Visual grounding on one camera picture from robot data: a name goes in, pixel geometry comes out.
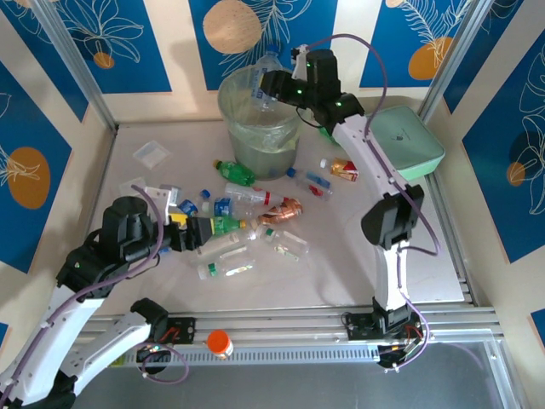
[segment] copper foil wrapper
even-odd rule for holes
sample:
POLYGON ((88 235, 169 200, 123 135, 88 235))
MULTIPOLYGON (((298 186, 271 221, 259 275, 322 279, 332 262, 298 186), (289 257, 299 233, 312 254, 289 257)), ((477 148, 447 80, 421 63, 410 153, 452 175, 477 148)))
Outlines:
POLYGON ((267 213, 259 216, 261 224, 277 224, 298 217, 303 212, 303 206, 297 199, 288 199, 280 206, 275 206, 267 213))

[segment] orange can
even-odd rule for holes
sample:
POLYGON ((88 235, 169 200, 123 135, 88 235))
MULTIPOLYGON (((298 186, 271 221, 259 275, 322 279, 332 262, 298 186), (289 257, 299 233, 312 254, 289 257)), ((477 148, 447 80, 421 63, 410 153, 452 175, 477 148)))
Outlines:
POLYGON ((206 344, 208 345, 210 352, 221 360, 229 358, 234 350, 231 338, 223 330, 212 331, 210 335, 208 335, 206 344))

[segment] clear plastic bin liner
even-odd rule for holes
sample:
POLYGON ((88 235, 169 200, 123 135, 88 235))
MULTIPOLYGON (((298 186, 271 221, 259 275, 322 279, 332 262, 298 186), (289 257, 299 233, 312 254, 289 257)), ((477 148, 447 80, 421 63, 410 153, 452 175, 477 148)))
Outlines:
POLYGON ((248 66, 223 80, 218 105, 235 159, 257 179, 277 179, 295 162, 301 120, 294 107, 281 102, 272 112, 254 109, 250 99, 252 71, 248 66))

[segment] purple cable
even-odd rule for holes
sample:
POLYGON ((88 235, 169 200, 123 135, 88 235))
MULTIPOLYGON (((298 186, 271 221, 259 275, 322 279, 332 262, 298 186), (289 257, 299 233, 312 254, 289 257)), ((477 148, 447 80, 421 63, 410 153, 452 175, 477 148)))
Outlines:
MULTIPOLYGON (((120 281, 123 281, 130 275, 134 274, 141 268, 143 268, 146 264, 148 264, 159 252, 161 248, 161 244, 163 243, 163 236, 164 236, 164 227, 163 227, 163 219, 161 217, 161 213, 159 212, 158 207, 155 205, 155 202, 153 202, 153 199, 150 198, 150 196, 144 192, 143 189, 140 187, 137 187, 136 185, 131 186, 136 192, 142 195, 142 197, 146 200, 146 202, 152 207, 153 214, 155 215, 155 218, 158 221, 158 239, 157 244, 153 248, 152 252, 149 254, 146 259, 138 264, 137 266, 129 269, 129 271, 125 274, 122 274, 116 278, 113 279, 107 279, 106 281, 102 281, 100 283, 96 283, 93 285, 90 285, 89 287, 86 287, 82 289, 81 291, 78 291, 76 294, 68 298, 66 301, 64 301, 50 316, 46 319, 46 322, 49 325, 53 325, 55 320, 59 318, 59 315, 61 315, 70 305, 72 305, 73 302, 75 302, 79 297, 85 296, 86 294, 90 293, 91 291, 99 290, 102 287, 106 287, 107 285, 114 285, 119 283, 120 281)), ((42 341, 43 336, 48 331, 48 329, 51 326, 46 326, 44 328, 41 328, 40 331, 36 334, 34 339, 32 340, 31 344, 29 345, 26 352, 23 354, 19 364, 15 368, 14 374, 11 377, 13 379, 13 382, 4 390, 2 398, 0 398, 0 408, 4 406, 5 401, 8 399, 9 395, 11 394, 11 391, 13 390, 14 386, 17 384, 17 381, 20 377, 20 374, 23 372, 23 369, 25 369, 25 365, 28 363, 28 360, 31 358, 32 353, 36 350, 38 344, 42 341)))
MULTIPOLYGON (((358 36, 354 36, 353 34, 334 34, 333 36, 326 37, 323 40, 320 40, 320 41, 317 41, 316 43, 310 44, 308 46, 308 48, 313 49, 313 48, 319 46, 320 44, 327 43, 328 41, 333 40, 335 38, 351 38, 352 40, 356 40, 356 41, 362 43, 376 57, 376 59, 378 60, 379 65, 381 67, 382 77, 384 78, 384 84, 382 85, 382 95, 381 95, 381 99, 379 100, 378 104, 376 105, 375 110, 372 112, 372 114, 369 117, 369 120, 365 124, 364 136, 367 136, 369 134, 369 132, 370 132, 371 122, 375 118, 375 115, 378 113, 378 111, 381 109, 381 106, 382 106, 382 104, 383 104, 383 102, 384 102, 384 100, 386 98, 386 93, 387 93, 387 88, 388 88, 386 67, 384 66, 384 62, 382 61, 382 58, 378 54, 378 51, 376 51, 375 47, 373 47, 371 44, 369 44, 368 42, 363 40, 363 38, 358 37, 358 36)), ((401 291, 401 256, 400 256, 400 253, 401 253, 401 251, 414 250, 414 251, 420 251, 421 253, 428 254, 429 256, 437 256, 439 254, 439 252, 441 251, 441 244, 439 243, 437 235, 433 231, 432 226, 427 221, 427 218, 423 215, 420 208, 416 205, 415 201, 409 196, 409 194, 407 194, 407 192, 393 178, 393 172, 395 170, 390 170, 389 169, 389 167, 386 165, 386 162, 382 158, 381 154, 379 154, 379 152, 376 150, 376 147, 375 147, 375 145, 373 144, 373 142, 371 140, 367 140, 366 142, 369 145, 370 150, 373 152, 373 156, 375 156, 376 160, 378 161, 378 163, 380 164, 380 166, 382 167, 382 169, 386 173, 388 179, 393 181, 392 184, 399 191, 399 193, 401 193, 403 198, 409 203, 410 207, 412 207, 412 209, 415 211, 415 213, 418 215, 418 217, 422 220, 422 223, 424 223, 424 226, 425 226, 427 232, 429 233, 429 235, 432 238, 433 246, 434 246, 434 251, 423 249, 421 247, 416 247, 414 245, 407 245, 405 247, 399 247, 398 251, 397 251, 397 253, 398 253, 397 268, 398 268, 398 288, 399 288, 399 293, 405 299, 405 301, 407 302, 409 307, 418 315, 421 322, 423 322, 424 326, 426 327, 426 336, 424 337, 424 344, 422 345, 422 347, 418 350, 418 352, 412 358, 410 358, 406 362, 402 363, 401 365, 397 366, 396 369, 399 370, 403 366, 411 363, 413 360, 418 358, 421 355, 421 353, 424 352, 424 350, 426 349, 426 347, 427 347, 427 345, 429 343, 429 324, 428 324, 426 318, 424 318, 424 315, 420 312, 420 310, 418 308, 416 308, 415 305, 409 300, 409 298, 401 291)))
POLYGON ((187 364, 187 361, 184 358, 184 355, 182 355, 181 353, 176 351, 174 348, 171 348, 168 345, 163 345, 161 343, 140 343, 140 344, 136 345, 136 347, 137 348, 138 347, 149 347, 150 345, 153 345, 154 347, 160 347, 162 349, 166 349, 171 354, 176 355, 183 362, 184 367, 186 368, 186 370, 184 371, 184 374, 181 377, 179 377, 178 379, 175 379, 173 381, 166 381, 166 380, 163 380, 163 379, 157 379, 156 377, 152 377, 146 372, 146 363, 150 358, 153 357, 153 354, 149 354, 144 359, 144 361, 142 362, 142 367, 139 368, 140 371, 142 372, 142 376, 145 379, 149 379, 150 381, 155 382, 155 383, 161 383, 162 385, 177 385, 178 383, 184 382, 187 379, 187 375, 189 375, 189 365, 187 364))

